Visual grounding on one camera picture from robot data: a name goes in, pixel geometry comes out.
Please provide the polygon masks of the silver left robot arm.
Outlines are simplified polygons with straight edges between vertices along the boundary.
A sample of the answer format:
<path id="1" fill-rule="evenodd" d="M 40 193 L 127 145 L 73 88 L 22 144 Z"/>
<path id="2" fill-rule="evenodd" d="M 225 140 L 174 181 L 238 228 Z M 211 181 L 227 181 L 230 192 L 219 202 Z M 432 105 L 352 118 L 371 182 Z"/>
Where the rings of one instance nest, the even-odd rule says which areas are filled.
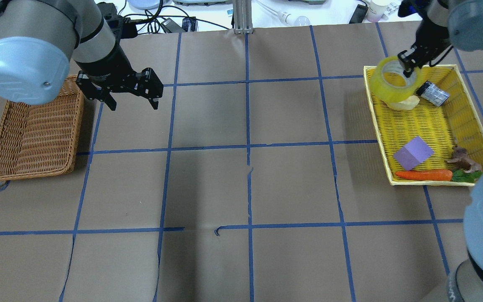
<path id="1" fill-rule="evenodd" d="M 42 105 L 59 94 L 70 61 L 86 98 L 114 111 L 113 93 L 158 108 L 164 85 L 152 68 L 135 71 L 119 41 L 126 19 L 111 26 L 93 0 L 0 0 L 0 97 Z"/>

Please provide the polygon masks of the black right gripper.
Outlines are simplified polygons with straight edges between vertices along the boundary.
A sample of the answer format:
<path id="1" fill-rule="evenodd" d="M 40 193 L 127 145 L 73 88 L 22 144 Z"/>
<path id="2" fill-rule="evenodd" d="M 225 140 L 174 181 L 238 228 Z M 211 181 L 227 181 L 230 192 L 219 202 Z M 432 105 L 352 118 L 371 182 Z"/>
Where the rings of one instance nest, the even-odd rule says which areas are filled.
<path id="1" fill-rule="evenodd" d="M 413 44 L 409 49 L 397 54 L 397 59 L 404 69 L 404 76 L 410 78 L 415 68 L 421 68 L 438 56 L 439 48 Z"/>

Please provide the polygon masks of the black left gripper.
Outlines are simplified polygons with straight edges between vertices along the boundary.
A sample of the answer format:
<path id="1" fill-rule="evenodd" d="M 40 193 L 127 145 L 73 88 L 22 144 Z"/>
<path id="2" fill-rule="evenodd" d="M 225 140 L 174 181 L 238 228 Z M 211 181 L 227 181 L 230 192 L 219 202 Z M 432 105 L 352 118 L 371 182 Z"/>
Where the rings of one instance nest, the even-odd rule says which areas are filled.
<path id="1" fill-rule="evenodd" d="M 159 98 L 163 97 L 164 92 L 164 85 L 152 68 L 145 68 L 140 72 L 123 71 L 122 74 L 96 79 L 79 71 L 75 83 L 86 98 L 101 101 L 111 111 L 117 108 L 117 102 L 111 93 L 131 93 L 146 98 L 152 108 L 157 110 Z"/>

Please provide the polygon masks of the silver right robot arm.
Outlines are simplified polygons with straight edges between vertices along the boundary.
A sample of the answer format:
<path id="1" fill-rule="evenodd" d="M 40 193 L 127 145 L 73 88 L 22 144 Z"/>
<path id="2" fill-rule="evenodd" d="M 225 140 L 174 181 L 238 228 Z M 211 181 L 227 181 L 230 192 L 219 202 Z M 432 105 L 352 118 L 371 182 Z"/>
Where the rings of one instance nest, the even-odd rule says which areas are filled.
<path id="1" fill-rule="evenodd" d="M 397 15 L 418 14 L 422 21 L 410 49 L 397 54 L 403 74 L 440 63 L 450 48 L 483 50 L 483 0 L 403 0 Z"/>

